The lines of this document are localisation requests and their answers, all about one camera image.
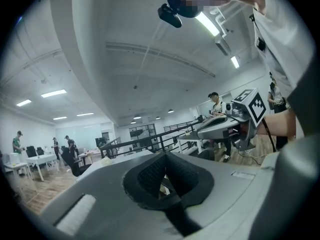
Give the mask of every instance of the ceiling beam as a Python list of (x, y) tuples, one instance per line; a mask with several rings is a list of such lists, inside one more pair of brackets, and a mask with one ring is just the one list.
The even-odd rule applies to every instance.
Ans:
[[(134, 53), (139, 53), (139, 54), (145, 54), (147, 52), (148, 47), (147, 46), (142, 46), (142, 45), (135, 45), (135, 44), (130, 44), (130, 43), (120, 43), (120, 42), (106, 42), (105, 47), (108, 51), (122, 51), (122, 52), (134, 52)], [(165, 60), (169, 60), (175, 63), (182, 64), (184, 66), (188, 66), (192, 69), (201, 71), (213, 78), (216, 77), (215, 74), (212, 72), (206, 70), (205, 68), (185, 59), (182, 58), (178, 55), (163, 52), (159, 49), (156, 48), (150, 48), (148, 50), (148, 55), (155, 56), (155, 57), (160, 57)]]
[(8, 84), (15, 76), (19, 75), (23, 70), (32, 67), (33, 65), (44, 61), (48, 58), (54, 58), (56, 56), (60, 56), (62, 55), (64, 52), (62, 51), (62, 49), (56, 49), (47, 53), (44, 53), (36, 58), (34, 58), (33, 60), (23, 64), (22, 66), (16, 68), (15, 70), (13, 70), (6, 78), (3, 78), (0, 80), (0, 87), (4, 87), (6, 84)]

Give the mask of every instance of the fluorescent light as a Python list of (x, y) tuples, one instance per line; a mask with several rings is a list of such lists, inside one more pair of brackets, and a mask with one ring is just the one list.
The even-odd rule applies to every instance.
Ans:
[(220, 31), (217, 29), (217, 27), (212, 23), (212, 21), (203, 13), (201, 12), (197, 17), (195, 17), (198, 21), (202, 23), (215, 37), (217, 36)]
[(88, 115), (93, 115), (94, 113), (87, 113), (87, 114), (77, 114), (77, 117), (83, 117), (83, 116), (88, 116)]
[(28, 103), (30, 103), (30, 102), (31, 102), (31, 100), (30, 100), (30, 99), (27, 99), (27, 100), (22, 101), (22, 102), (20, 102), (19, 104), (17, 104), (17, 106), (18, 106), (18, 107), (21, 107), (21, 106), (26, 105), (26, 104), (28, 104)]
[(66, 119), (66, 118), (67, 118), (66, 116), (62, 116), (62, 117), (54, 118), (53, 120), (60, 120), (60, 119)]
[(66, 90), (56, 90), (56, 91), (53, 91), (53, 92), (42, 94), (41, 96), (43, 98), (47, 98), (47, 97), (50, 97), (50, 96), (59, 95), (59, 94), (65, 94), (65, 93), (67, 93)]
[(239, 66), (239, 63), (238, 63), (238, 61), (237, 61), (236, 56), (233, 56), (233, 57), (231, 58), (231, 61), (233, 62), (233, 65), (235, 66), (236, 69), (240, 67), (240, 66)]

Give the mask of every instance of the baseball cap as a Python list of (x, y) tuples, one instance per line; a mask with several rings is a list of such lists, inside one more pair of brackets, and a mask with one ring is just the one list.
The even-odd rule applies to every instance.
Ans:
[(203, 7), (200, 6), (187, 6), (186, 1), (183, 0), (167, 0), (171, 9), (186, 18), (195, 18), (197, 17), (203, 10)]
[(214, 95), (217, 95), (217, 96), (219, 96), (219, 94), (217, 93), (217, 92), (213, 92), (213, 93), (209, 93), (209, 95), (208, 95), (208, 98), (211, 98), (211, 96), (214, 96)]

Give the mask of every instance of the black railing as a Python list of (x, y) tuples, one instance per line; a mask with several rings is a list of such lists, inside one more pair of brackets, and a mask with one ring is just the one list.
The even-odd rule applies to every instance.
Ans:
[[(112, 141), (109, 141), (107, 144), (103, 145), (102, 147), (100, 147), (100, 149), (104, 148), (104, 147), (110, 147), (110, 146), (113, 146), (113, 145), (118, 145), (118, 144), (121, 144), (121, 137), (118, 137)], [(109, 153), (111, 156), (116, 156), (119, 152), (119, 147), (115, 147), (115, 148), (110, 148), (109, 149)]]
[(179, 129), (179, 128), (184, 127), (184, 126), (191, 125), (192, 122), (193, 121), (173, 124), (173, 125), (165, 126), (165, 127), (163, 127), (163, 129), (164, 129), (164, 132), (169, 132), (169, 131)]
[[(136, 144), (136, 143), (139, 143), (139, 142), (143, 142), (143, 141), (147, 141), (147, 140), (151, 140), (151, 139), (156, 139), (156, 138), (159, 138), (160, 141), (158, 142), (153, 142), (152, 144), (148, 144), (146, 146), (142, 146), (142, 147), (139, 147), (139, 150), (142, 150), (142, 149), (147, 149), (148, 147), (151, 147), (151, 146), (154, 146), (156, 144), (160, 144), (160, 148), (158, 149), (154, 149), (152, 150), (153, 152), (157, 152), (159, 150), (163, 150), (165, 151), (166, 148), (168, 148), (169, 146), (171, 146), (172, 144), (168, 144), (168, 145), (165, 145), (164, 142), (167, 142), (169, 140), (173, 140), (173, 139), (176, 139), (177, 137), (181, 136), (181, 135), (184, 135), (185, 133), (181, 133), (177, 136), (173, 136), (171, 138), (168, 138), (168, 139), (165, 139), (163, 140), (163, 136), (165, 135), (168, 135), (168, 134), (172, 134), (172, 133), (175, 133), (175, 132), (178, 132), (178, 131), (181, 131), (183, 129), (187, 129), (187, 128), (190, 128), (190, 130), (193, 132), (194, 131), (194, 125), (197, 125), (197, 124), (200, 124), (199, 121), (197, 122), (194, 122), (194, 123), (190, 123), (190, 122), (186, 122), (184, 123), (184, 126), (183, 127), (178, 127), (176, 129), (173, 129), (171, 131), (167, 131), (167, 132), (164, 132), (164, 133), (160, 133), (160, 134), (157, 134), (157, 135), (153, 135), (153, 136), (149, 136), (149, 137), (146, 137), (146, 138), (142, 138), (142, 139), (136, 139), (136, 140), (132, 140), (132, 141), (128, 141), (128, 142), (124, 142), (124, 143), (118, 143), (118, 144), (114, 144), (114, 145), (109, 145), (106, 144), (102, 147), (100, 147), (100, 151), (101, 151), (101, 158), (104, 158), (105, 155), (104, 155), (104, 151), (106, 151), (106, 156), (110, 159), (113, 159), (113, 158), (116, 158), (117, 156), (119, 155), (123, 155), (123, 154), (128, 154), (128, 153), (131, 153), (132, 150), (130, 151), (127, 151), (127, 152), (123, 152), (123, 153), (118, 153), (117, 154), (114, 154), (112, 150), (114, 149), (118, 149), (121, 148), (121, 147), (125, 147), (125, 146), (128, 146), (128, 145), (133, 145), (133, 144)], [(188, 144), (188, 146), (186, 148), (184, 148), (183, 150), (186, 150), (186, 149), (189, 149), (190, 147), (192, 147), (192, 145)]]

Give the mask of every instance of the wooden floor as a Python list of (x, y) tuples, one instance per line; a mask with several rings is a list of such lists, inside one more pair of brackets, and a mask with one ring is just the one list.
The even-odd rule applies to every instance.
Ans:
[[(257, 135), (251, 143), (256, 145), (250, 153), (240, 152), (232, 146), (231, 158), (228, 163), (237, 165), (249, 165), (259, 166), (265, 158), (266, 154), (273, 152), (271, 142), (268, 136)], [(224, 144), (221, 144), (221, 148), (218, 145), (214, 146), (215, 160), (222, 162), (224, 159), (223, 152), (225, 151)], [(62, 193), (64, 190), (71, 187), (76, 182), (76, 177), (72, 175), (68, 166), (65, 166), (62, 161), (59, 162), (60, 172), (57, 172), (55, 168), (51, 168), (50, 171), (43, 168), (41, 170), (44, 182), (41, 181), (38, 170), (33, 171), (34, 180), (31, 182), (26, 176), (20, 177), (20, 181), (23, 186), (23, 192), (25, 199), (21, 199), (20, 203), (29, 208), (35, 214), (40, 214), (42, 209), (57, 195)], [(17, 191), (16, 183), (12, 172), (8, 172), (7, 178), (14, 190)]]

